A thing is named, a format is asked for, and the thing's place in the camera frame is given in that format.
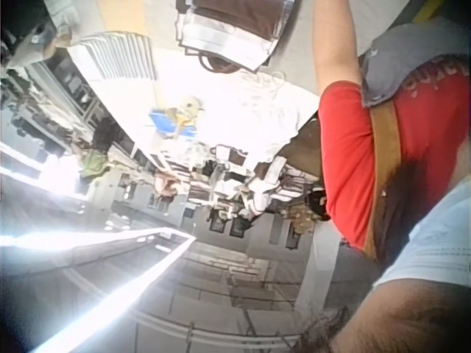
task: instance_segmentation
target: wall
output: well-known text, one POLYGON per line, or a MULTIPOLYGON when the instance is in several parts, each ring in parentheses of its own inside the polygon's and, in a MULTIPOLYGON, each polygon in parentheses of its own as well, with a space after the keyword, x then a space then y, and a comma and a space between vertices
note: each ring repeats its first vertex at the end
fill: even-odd
POLYGON ((202 207, 198 207, 194 211, 193 218, 183 219, 182 228, 186 232, 193 234, 193 224, 195 223, 196 227, 194 230, 194 235, 196 236, 197 241, 235 252, 246 252, 247 245, 249 243, 249 237, 247 234, 242 239, 229 236, 230 222, 226 224, 223 234, 218 232, 211 232, 209 230, 210 222, 206 221, 208 216, 209 211, 203 209, 202 207))
POLYGON ((208 210, 202 207, 197 208, 193 218, 183 219, 183 229, 186 230, 186 232, 192 233, 193 224, 196 224, 194 234, 199 242, 235 252, 243 252, 251 258, 274 261, 300 261, 308 257, 309 249, 312 244, 312 235, 303 235, 300 239, 298 249, 289 250, 286 248, 289 221, 283 222, 278 244, 269 243, 275 215, 268 213, 263 214, 254 222, 254 226, 245 232, 244 238, 229 236, 232 221, 227 222, 224 233, 210 231, 210 222, 206 221, 208 216, 208 210))
POLYGON ((275 215, 265 213, 255 221, 254 227, 246 232, 245 236, 249 238, 247 256, 258 259, 287 261, 299 261, 307 258, 312 244, 312 234, 304 234, 301 237, 298 249, 287 249, 286 239, 290 222, 285 220, 278 244, 271 244, 269 240, 274 218, 275 215))

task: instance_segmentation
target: brown bag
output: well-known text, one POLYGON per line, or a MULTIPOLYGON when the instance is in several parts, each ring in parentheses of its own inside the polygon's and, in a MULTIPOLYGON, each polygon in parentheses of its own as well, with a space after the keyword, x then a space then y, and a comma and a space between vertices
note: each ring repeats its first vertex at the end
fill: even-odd
POLYGON ((377 260, 377 243, 383 243, 383 240, 375 240, 373 226, 376 218, 383 216, 386 203, 383 191, 389 177, 401 163, 401 153, 394 102, 388 100, 376 107, 370 108, 370 116, 375 144, 375 188, 363 251, 368 257, 377 260))

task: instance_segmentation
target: shopper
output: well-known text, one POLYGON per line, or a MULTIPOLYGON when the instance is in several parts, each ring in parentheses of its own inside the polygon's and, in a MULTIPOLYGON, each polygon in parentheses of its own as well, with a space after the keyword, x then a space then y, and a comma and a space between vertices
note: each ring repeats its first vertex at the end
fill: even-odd
POLYGON ((470 217, 468 177, 414 228, 350 321, 314 324, 294 351, 471 352, 470 217))
MULTIPOLYGON (((414 25, 403 28, 413 29, 414 25)), ((321 95, 319 120, 327 212, 350 244, 365 250, 373 243, 376 254, 367 254, 381 257, 384 263, 394 260, 410 229, 450 189, 451 179, 456 179, 453 172, 458 150, 460 146, 468 149, 466 142, 469 145, 469 57, 437 56, 414 67, 421 44, 428 53, 440 45, 437 52, 453 52, 448 51, 442 38, 425 38, 427 43, 418 42, 414 47, 419 53, 411 53, 401 45, 413 38, 396 36, 397 47, 389 48, 386 62, 381 63, 387 69, 381 72, 372 72, 378 64, 373 60, 383 53, 372 48, 366 53, 369 66, 364 65, 362 72, 348 0, 316 0, 314 63, 321 95), (397 74, 404 74, 408 68, 411 70, 397 90, 379 95, 392 96, 400 165, 387 183, 380 185, 386 206, 375 217, 375 235, 371 239, 367 232, 376 191, 375 164, 380 161, 375 160, 370 108, 365 106, 372 107, 375 104, 371 100, 377 98, 371 99, 372 81, 390 88, 397 74)))
POLYGON ((124 131, 119 124, 113 118, 105 117, 93 132, 89 149, 81 149, 72 144, 72 149, 78 156, 82 167, 80 171, 80 182, 82 184, 90 184, 111 169, 108 152, 114 142, 119 143, 123 138, 124 131))

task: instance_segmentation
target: person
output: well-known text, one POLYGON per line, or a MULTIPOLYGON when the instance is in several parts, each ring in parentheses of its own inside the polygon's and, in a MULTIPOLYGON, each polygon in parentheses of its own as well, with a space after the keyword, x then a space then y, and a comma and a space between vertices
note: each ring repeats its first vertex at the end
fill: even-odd
POLYGON ((167 203, 172 203, 177 194, 183 193, 181 180, 174 175, 162 172, 155 174, 154 189, 160 200, 167 203))
MULTIPOLYGON (((362 75, 360 69, 348 0, 316 0, 314 11, 327 213, 351 245, 364 249, 375 192, 375 143, 370 109, 364 104, 365 90, 371 88, 366 81, 369 72, 362 75)), ((399 50, 400 44, 386 59, 396 60, 394 64, 414 61, 409 57, 401 62, 399 52, 394 54, 399 50)), ((374 60, 377 55, 371 48, 366 58, 374 60)), ((392 93, 401 163, 384 185, 386 206, 374 229, 375 239, 377 235, 386 239, 382 251, 391 250, 383 254, 384 263, 394 261, 410 229, 453 186, 450 182, 459 179, 453 176, 458 152, 460 148, 469 150, 468 61, 469 57, 434 57, 407 73, 392 93)), ((388 70, 394 69, 393 64, 388 66, 388 70)), ((381 78, 388 76, 387 72, 381 74, 381 78)))
POLYGON ((16 47, 7 68, 23 68, 51 58, 57 48, 67 48, 72 41, 72 34, 67 24, 62 24, 56 31, 54 24, 47 21, 35 27, 16 47))
POLYGON ((471 176, 410 233, 352 318, 315 322, 295 352, 471 352, 471 176))
POLYGON ((90 184, 111 170, 108 152, 113 142, 119 143, 123 138, 124 131, 119 124, 111 117, 104 117, 93 132, 89 148, 83 149, 75 143, 71 144, 82 168, 79 173, 80 183, 90 184))

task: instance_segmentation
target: ceiling light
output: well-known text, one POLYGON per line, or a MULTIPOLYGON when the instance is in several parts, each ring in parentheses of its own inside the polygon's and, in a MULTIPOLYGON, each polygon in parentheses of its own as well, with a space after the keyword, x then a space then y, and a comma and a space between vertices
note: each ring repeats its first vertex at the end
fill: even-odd
POLYGON ((168 252, 168 253, 171 252, 171 249, 166 248, 165 246, 156 245, 155 248, 156 248, 157 250, 161 250, 161 251, 163 251, 163 252, 168 252))
POLYGON ((137 239, 138 242, 144 242, 147 236, 158 235, 161 232, 186 236, 186 233, 168 227, 124 230, 114 233, 48 231, 31 232, 21 237, 13 238, 13 240, 10 240, 7 236, 0 235, 0 246, 16 246, 23 249, 59 252, 79 246, 98 245, 117 240, 137 239))
POLYGON ((85 340, 110 325, 134 304, 141 294, 170 267, 190 245, 195 237, 185 234, 187 241, 153 265, 144 274, 123 285, 103 299, 96 307, 68 325, 43 345, 35 353, 72 352, 85 340))

